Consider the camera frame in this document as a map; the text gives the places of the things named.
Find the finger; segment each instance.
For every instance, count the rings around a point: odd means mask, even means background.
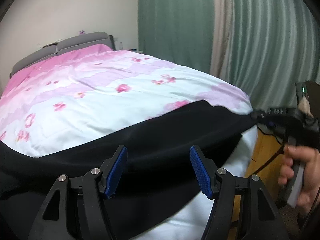
[[[310,162],[314,160],[318,153],[318,150],[307,146],[291,146],[286,145],[284,147],[284,155],[288,158],[299,159],[304,162]]]
[[[281,186],[287,184],[287,182],[288,182],[288,180],[285,177],[279,177],[279,179],[278,179],[278,184]]]
[[[310,203],[310,196],[305,193],[300,193],[300,195],[297,199],[297,205],[303,207],[309,203]]]
[[[280,169],[280,177],[291,179],[293,176],[294,176],[293,169],[291,169],[289,166],[282,165]]]
[[[287,157],[287,156],[285,156],[285,155],[283,155],[283,157],[282,157],[282,163],[283,163],[284,165],[287,165],[287,166],[291,167],[291,166],[293,165],[293,159],[292,159],[292,158],[289,158],[289,157]]]

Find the white wall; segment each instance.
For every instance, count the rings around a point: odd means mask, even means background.
[[[15,0],[0,22],[0,94],[15,63],[80,30],[138,48],[138,0]]]

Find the handheld controller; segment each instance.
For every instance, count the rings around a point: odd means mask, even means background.
[[[269,111],[252,113],[258,123],[264,124],[274,135],[293,146],[308,146],[319,149],[319,123],[316,118],[304,114],[296,108],[271,108]],[[305,163],[294,160],[294,177],[280,190],[279,199],[293,208],[297,204],[303,186]]]

